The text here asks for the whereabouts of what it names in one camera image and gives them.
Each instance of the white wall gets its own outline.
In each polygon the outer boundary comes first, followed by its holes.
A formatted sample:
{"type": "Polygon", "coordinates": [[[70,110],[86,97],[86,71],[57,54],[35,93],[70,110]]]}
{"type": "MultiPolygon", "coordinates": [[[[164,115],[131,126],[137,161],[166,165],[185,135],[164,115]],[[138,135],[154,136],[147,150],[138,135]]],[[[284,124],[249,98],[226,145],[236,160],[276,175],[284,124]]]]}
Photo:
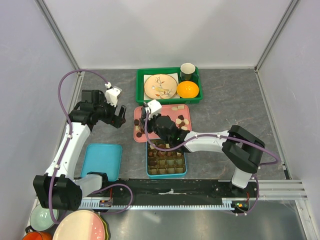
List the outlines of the white wall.
{"type": "MultiPolygon", "coordinates": [[[[18,240],[65,123],[57,88],[72,67],[33,0],[0,7],[0,239],[18,240]]],[[[75,77],[62,96],[70,102],[75,77]]]]}
{"type": "Polygon", "coordinates": [[[45,0],[82,68],[255,66],[290,0],[45,0]]]}
{"type": "Polygon", "coordinates": [[[320,225],[320,2],[302,0],[260,70],[295,178],[320,225]]]}

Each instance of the green tray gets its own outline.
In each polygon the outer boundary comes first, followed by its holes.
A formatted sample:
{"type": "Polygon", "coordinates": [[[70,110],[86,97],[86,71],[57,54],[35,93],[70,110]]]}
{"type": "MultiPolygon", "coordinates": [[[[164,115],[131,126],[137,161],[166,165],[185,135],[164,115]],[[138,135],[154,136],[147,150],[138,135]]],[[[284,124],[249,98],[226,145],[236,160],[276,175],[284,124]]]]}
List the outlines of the green tray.
{"type": "MultiPolygon", "coordinates": [[[[180,67],[163,67],[163,68],[146,68],[138,69],[136,71],[136,88],[135,88],[135,101],[141,106],[144,102],[151,100],[144,100],[144,75],[155,75],[155,74],[178,74],[179,83],[180,78],[180,67]]],[[[199,76],[199,70],[195,67],[195,73],[199,76]]],[[[158,99],[161,104],[198,104],[200,100],[204,98],[200,77],[194,81],[199,87],[199,94],[194,98],[171,98],[171,99],[158,99]]]]}

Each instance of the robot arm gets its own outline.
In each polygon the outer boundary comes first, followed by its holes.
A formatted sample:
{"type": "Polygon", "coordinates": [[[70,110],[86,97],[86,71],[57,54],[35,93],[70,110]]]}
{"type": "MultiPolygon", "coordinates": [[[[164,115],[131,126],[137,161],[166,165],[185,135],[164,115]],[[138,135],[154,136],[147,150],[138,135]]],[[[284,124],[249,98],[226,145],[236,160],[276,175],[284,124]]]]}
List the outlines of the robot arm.
{"type": "Polygon", "coordinates": [[[67,125],[51,165],[44,175],[37,175],[33,180],[33,187],[43,208],[49,207],[49,183],[69,137],[71,137],[70,141],[54,178],[52,207],[75,211],[81,204],[83,197],[99,190],[104,183],[108,182],[107,174],[103,172],[90,172],[78,180],[74,180],[74,172],[81,149],[98,121],[103,121],[115,128],[120,128],[126,122],[125,106],[121,106],[118,115],[115,114],[120,93],[120,88],[110,88],[110,86],[105,94],[99,90],[83,90],[81,92],[81,101],[69,114],[72,122],[72,136],[69,136],[70,126],[67,125]]]}
{"type": "Polygon", "coordinates": [[[152,100],[142,107],[140,121],[145,125],[148,115],[147,129],[145,132],[155,132],[163,141],[168,143],[171,148],[174,148],[185,141],[183,146],[177,149],[179,152],[190,153],[197,151],[210,151],[224,153],[235,165],[235,171],[232,177],[232,184],[238,188],[244,189],[252,174],[258,171],[258,167],[262,157],[262,151],[255,147],[243,144],[239,146],[237,142],[211,137],[209,135],[234,137],[246,140],[256,144],[262,148],[265,143],[252,135],[244,128],[233,125],[230,130],[212,133],[199,133],[194,131],[182,130],[178,128],[169,116],[161,116],[161,104],[157,100],[152,100]],[[195,137],[199,135],[208,135],[203,137],[195,137]]]}

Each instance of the empty blue tray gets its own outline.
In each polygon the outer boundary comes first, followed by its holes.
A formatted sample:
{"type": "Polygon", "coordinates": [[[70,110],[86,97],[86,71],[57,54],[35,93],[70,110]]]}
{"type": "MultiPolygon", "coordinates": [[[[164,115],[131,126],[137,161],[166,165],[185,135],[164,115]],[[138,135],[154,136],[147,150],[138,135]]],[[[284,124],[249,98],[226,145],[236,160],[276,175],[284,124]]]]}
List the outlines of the empty blue tray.
{"type": "Polygon", "coordinates": [[[109,182],[119,177],[122,147],[118,144],[92,143],[86,147],[81,177],[89,172],[106,173],[109,182]]]}

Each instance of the red tray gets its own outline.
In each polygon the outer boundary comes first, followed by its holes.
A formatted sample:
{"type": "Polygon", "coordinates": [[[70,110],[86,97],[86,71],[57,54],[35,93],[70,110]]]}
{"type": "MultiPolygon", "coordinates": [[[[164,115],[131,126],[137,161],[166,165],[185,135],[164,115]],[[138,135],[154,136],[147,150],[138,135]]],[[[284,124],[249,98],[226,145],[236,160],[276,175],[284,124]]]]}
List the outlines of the red tray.
{"type": "MultiPolygon", "coordinates": [[[[134,112],[133,112],[133,120],[135,119],[140,119],[141,118],[141,112],[142,112],[142,107],[138,106],[134,112]]],[[[176,119],[178,118],[178,116],[182,115],[184,117],[184,119],[188,119],[189,120],[189,124],[184,125],[185,127],[187,127],[187,129],[189,131],[192,131],[192,127],[191,127],[191,119],[190,119],[190,113],[189,113],[189,108],[187,105],[185,104],[170,104],[170,105],[162,105],[162,109],[161,109],[161,115],[162,116],[169,116],[171,118],[172,121],[176,122],[176,119]],[[184,106],[184,109],[178,109],[178,110],[172,110],[173,107],[178,107],[180,105],[184,106]]],[[[133,125],[133,139],[137,142],[137,143],[145,143],[147,141],[146,135],[142,134],[141,137],[137,137],[137,132],[136,131],[136,126],[133,125]]],[[[158,135],[153,133],[149,133],[149,138],[150,139],[159,139],[158,135]]]]}

